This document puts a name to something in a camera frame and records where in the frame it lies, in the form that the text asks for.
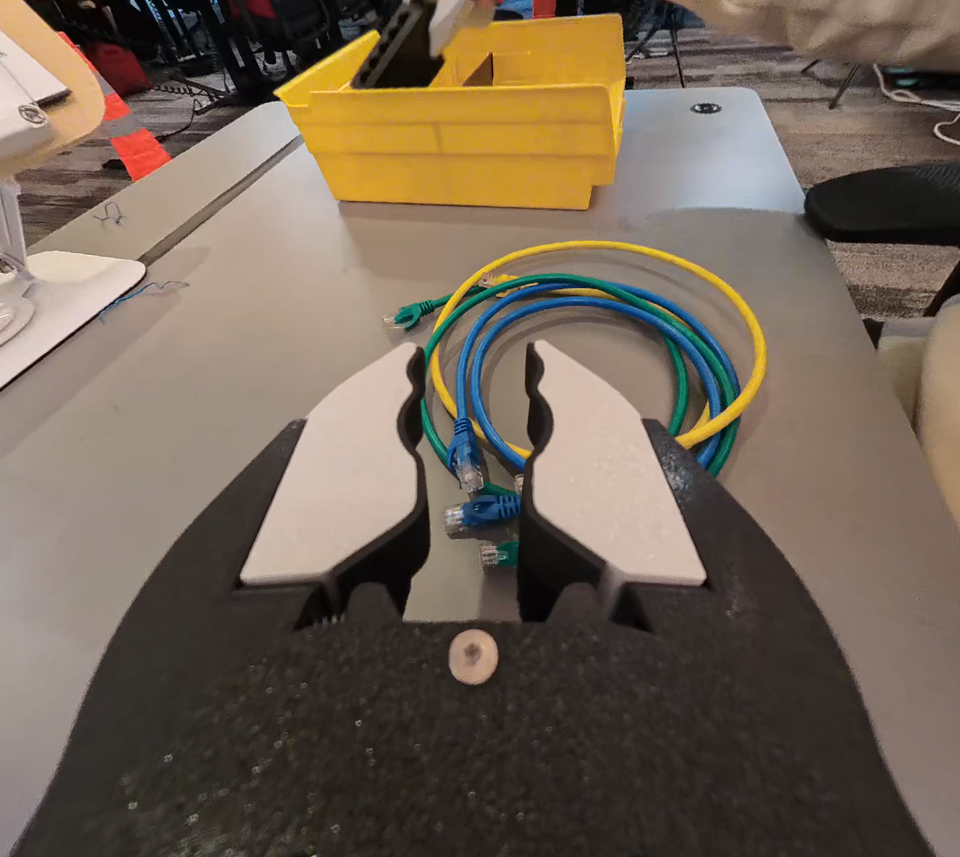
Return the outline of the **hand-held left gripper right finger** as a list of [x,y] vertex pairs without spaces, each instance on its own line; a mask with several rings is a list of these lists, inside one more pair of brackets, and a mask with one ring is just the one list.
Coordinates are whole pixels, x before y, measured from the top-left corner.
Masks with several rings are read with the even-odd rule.
[[544,339],[526,350],[527,434],[517,605],[545,622],[587,585],[606,618],[633,587],[702,589],[707,572],[641,413],[613,385]]

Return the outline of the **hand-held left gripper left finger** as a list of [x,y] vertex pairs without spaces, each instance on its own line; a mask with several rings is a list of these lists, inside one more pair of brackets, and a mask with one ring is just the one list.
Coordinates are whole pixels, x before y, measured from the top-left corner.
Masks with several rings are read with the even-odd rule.
[[402,343],[333,388],[303,421],[240,571],[253,589],[311,587],[323,615],[377,584],[403,614],[430,551],[418,453],[426,357]]

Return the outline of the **black network switch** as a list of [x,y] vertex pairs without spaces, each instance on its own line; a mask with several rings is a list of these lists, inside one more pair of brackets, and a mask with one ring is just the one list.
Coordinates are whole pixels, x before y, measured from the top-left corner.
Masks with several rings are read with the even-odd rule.
[[433,2],[402,4],[354,74],[352,89],[425,88],[433,83],[445,64],[444,56],[433,55],[430,49],[435,11]]

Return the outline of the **yellow plastic bin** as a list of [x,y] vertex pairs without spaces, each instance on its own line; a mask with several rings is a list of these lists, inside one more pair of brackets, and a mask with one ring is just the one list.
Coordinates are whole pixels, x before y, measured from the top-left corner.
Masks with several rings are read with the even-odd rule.
[[426,88],[354,88],[377,43],[371,31],[274,93],[337,201],[583,211],[614,182],[618,13],[465,29]]

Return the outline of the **red bag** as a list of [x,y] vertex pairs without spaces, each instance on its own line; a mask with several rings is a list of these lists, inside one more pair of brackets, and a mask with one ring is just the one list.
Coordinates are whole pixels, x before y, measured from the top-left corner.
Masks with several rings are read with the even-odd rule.
[[153,83],[135,54],[121,45],[89,41],[82,51],[103,80],[121,98],[150,91]]

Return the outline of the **person's leg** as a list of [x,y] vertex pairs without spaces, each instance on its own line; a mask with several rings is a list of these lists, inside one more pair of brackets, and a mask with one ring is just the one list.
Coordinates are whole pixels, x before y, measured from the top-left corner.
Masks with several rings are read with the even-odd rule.
[[954,521],[959,521],[959,297],[933,316],[889,320],[877,344],[890,381]]

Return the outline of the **orange safety cone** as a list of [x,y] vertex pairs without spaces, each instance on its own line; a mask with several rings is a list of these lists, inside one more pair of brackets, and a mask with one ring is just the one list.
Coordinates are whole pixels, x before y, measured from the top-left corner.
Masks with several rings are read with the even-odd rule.
[[133,182],[149,177],[171,162],[172,157],[159,139],[133,113],[124,99],[95,68],[66,33],[57,33],[80,56],[100,86],[104,111],[100,131],[111,143],[119,162]]

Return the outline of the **printed instruction sheet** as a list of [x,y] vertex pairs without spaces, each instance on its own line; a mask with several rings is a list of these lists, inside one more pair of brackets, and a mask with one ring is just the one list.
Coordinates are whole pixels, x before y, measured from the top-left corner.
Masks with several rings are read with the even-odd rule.
[[47,108],[70,95],[59,81],[6,33],[1,33],[1,157],[26,154],[54,136]]

